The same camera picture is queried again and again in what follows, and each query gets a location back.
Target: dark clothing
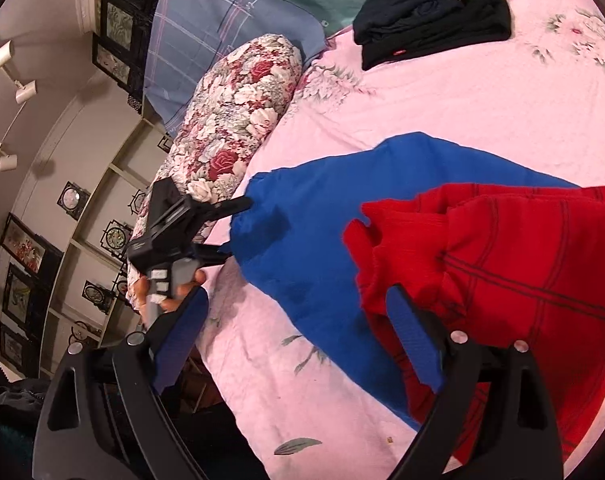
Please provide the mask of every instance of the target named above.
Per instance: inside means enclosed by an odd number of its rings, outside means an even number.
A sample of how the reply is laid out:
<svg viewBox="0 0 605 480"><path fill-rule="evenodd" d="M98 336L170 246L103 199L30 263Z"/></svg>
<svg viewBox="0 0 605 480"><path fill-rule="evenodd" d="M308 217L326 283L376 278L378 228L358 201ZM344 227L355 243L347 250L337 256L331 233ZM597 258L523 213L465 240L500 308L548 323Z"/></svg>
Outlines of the dark clothing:
<svg viewBox="0 0 605 480"><path fill-rule="evenodd" d="M510 36L506 0L366 0L354 20L363 70Z"/></svg>

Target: red knit fabric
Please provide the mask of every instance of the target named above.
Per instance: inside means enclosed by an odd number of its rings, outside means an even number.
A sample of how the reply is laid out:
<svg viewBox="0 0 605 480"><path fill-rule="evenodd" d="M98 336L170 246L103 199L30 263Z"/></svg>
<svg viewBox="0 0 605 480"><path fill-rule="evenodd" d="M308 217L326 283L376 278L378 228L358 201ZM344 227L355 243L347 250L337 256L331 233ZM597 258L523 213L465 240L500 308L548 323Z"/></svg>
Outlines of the red knit fabric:
<svg viewBox="0 0 605 480"><path fill-rule="evenodd" d="M362 308L403 370L409 413L423 422L434 400L385 309L401 283L449 330L506 347L529 343L569 454L605 397L605 187L541 189L448 184L411 201L366 203L344 241L359 273ZM458 442L466 462L487 400L480 384Z"/></svg>

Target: wall shelf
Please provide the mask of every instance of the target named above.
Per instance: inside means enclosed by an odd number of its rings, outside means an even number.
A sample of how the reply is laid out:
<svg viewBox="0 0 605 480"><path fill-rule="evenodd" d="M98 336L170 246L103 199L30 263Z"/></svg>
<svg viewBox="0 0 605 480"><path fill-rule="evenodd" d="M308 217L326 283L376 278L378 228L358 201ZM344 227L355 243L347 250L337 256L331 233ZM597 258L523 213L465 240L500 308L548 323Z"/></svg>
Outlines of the wall shelf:
<svg viewBox="0 0 605 480"><path fill-rule="evenodd" d="M106 166L103 176L78 219L60 264L47 308L40 349L39 370L41 376L52 377L55 374L58 363L66 351L66 341L63 339L68 337L66 334L70 326L86 334L99 347L103 347L117 344L127 333L136 330L139 325L140 316L118 298L112 299L108 313L102 314L101 319L103 320L100 322L95 319L100 314L95 313L94 317L89 317L67 304L64 297L70 287L76 287L73 290L77 290L78 279L74 272L81 260L84 260L83 265L85 266L87 262L93 266L98 264L103 269L101 271L103 276L111 272L116 277L120 272L122 262L98 246L100 239L98 227L102 226L105 219L103 210L116 190L120 189L120 197L127 192L122 186L129 185L130 188L127 189L132 189L134 194L139 189L145 190L150 187L153 175L165 157L165 153L157 147L165 134L162 122L145 101L142 117ZM150 152L153 160L156 160L153 164L147 162L144 156L140 158L141 153L149 154ZM102 333L100 336L91 333L77 322L100 329Z"/></svg>

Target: round decorative plate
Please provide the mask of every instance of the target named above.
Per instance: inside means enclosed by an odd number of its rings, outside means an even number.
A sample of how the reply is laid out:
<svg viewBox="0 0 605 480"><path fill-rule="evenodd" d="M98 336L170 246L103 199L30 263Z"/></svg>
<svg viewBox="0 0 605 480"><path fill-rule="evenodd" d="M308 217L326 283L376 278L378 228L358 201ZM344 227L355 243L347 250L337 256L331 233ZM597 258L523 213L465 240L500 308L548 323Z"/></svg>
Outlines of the round decorative plate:
<svg viewBox="0 0 605 480"><path fill-rule="evenodd" d="M71 325L71 335L76 338L76 341L84 341L87 338L87 333L80 330L78 326L83 327L87 331L89 331L89 327L82 321L77 321L76 325Z"/></svg>
<svg viewBox="0 0 605 480"><path fill-rule="evenodd" d="M103 291L93 285L87 285L85 287L85 297L94 304L103 304L105 301L105 294Z"/></svg>
<svg viewBox="0 0 605 480"><path fill-rule="evenodd" d="M73 211L80 202L80 193L70 187L62 194L62 205L65 209Z"/></svg>
<svg viewBox="0 0 605 480"><path fill-rule="evenodd" d="M126 296L127 295L127 280L120 280L118 283L116 283L116 290L118 291L118 294L121 294L122 296Z"/></svg>
<svg viewBox="0 0 605 480"><path fill-rule="evenodd" d="M127 243L127 233L119 227L111 227L106 232L105 241L110 248L119 251Z"/></svg>

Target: bed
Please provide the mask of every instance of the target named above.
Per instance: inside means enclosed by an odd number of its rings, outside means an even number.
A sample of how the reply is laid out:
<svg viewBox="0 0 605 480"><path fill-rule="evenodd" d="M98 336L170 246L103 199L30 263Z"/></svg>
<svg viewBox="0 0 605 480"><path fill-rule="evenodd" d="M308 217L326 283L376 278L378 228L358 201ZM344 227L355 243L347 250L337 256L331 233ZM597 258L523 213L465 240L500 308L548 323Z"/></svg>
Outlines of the bed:
<svg viewBox="0 0 605 480"><path fill-rule="evenodd" d="M512 39L369 72L360 69L352 30L339 32L302 76L236 195L261 171L413 131L579 186L605 184L605 0L508 1ZM597 45L580 48L582 35ZM228 238L222 220L207 242ZM209 314L196 344L270 478L387 478L415 431L307 341L233 258L208 270L204 288ZM565 475L601 478L593 467L604 471L604 456L605 401Z"/></svg>

